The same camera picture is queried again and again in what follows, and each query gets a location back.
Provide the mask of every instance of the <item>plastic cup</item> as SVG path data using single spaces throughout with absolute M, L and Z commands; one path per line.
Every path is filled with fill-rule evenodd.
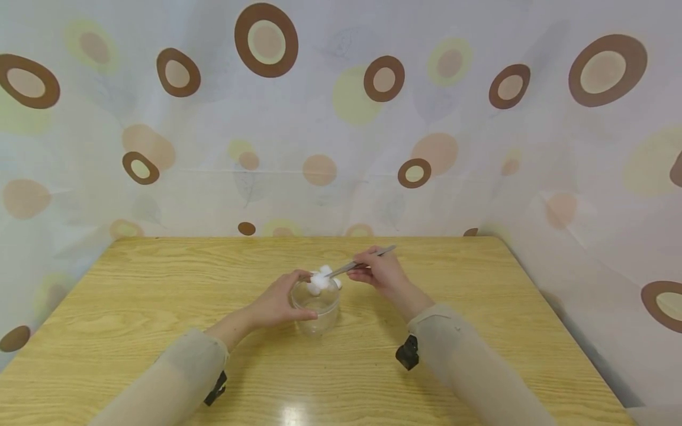
M 298 329 L 307 336 L 317 336 L 334 327 L 339 313 L 339 290 L 331 282 L 320 294 L 314 296 L 308 290 L 307 282 L 297 282 L 291 290 L 291 303 L 297 309 L 311 309 L 317 312 L 317 319 L 297 321 Z

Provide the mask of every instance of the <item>polka dot backdrop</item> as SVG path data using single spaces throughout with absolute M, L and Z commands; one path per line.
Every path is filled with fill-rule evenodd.
M 441 232 L 503 239 L 576 324 L 614 303 L 581 336 L 682 394 L 682 5 L 143 3 L 0 16 L 0 367 L 122 238 Z M 555 288 L 585 258 L 618 278 Z

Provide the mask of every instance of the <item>beige sleeve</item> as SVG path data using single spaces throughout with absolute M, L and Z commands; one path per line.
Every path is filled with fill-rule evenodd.
M 410 321 L 419 362 L 486 426 L 555 426 L 521 377 L 451 308 L 435 305 Z
M 227 348 L 220 340 L 189 330 L 90 425 L 178 425 L 213 390 L 227 358 Z

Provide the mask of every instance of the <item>wooden table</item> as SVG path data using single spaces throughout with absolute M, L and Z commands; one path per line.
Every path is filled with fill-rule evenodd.
M 631 425 L 592 364 L 498 239 L 270 238 L 117 241 L 0 374 L 0 424 L 84 425 L 190 327 L 204 329 L 294 268 L 397 244 L 408 275 L 462 312 L 560 425 Z M 259 331 L 232 353 L 227 392 L 192 425 L 478 425 L 424 366 L 394 352 L 406 327 L 344 280 L 335 329 Z

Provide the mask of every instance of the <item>metal tweezers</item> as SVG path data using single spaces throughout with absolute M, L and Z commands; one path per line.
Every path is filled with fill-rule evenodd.
M 381 256 L 381 255 L 383 255 L 383 254 L 386 254 L 386 253 L 390 252 L 390 251 L 393 250 L 394 248 L 396 248 L 396 245 L 395 245 L 395 244 L 393 244 L 393 245 L 391 245 L 391 246 L 389 246 L 389 247 L 386 247 L 386 248 L 383 249 L 383 250 L 379 250 L 378 252 L 373 253 L 373 254 L 374 254 L 375 256 Z M 348 272 L 348 271 L 350 271 L 351 269 L 355 269 L 355 268 L 358 268 L 358 267 L 364 267 L 364 266 L 367 266 L 367 265 L 365 265 L 365 264 L 363 264 L 363 263 L 351 262 L 351 263 L 345 264 L 344 266 L 340 267 L 340 268 L 337 269 L 336 271 L 333 271 L 332 273 L 328 274 L 328 275 L 327 275 L 327 278 L 334 278 L 335 276 L 337 276 L 337 275 L 339 275 L 339 274 L 342 274 L 342 273 L 344 273 L 344 272 Z

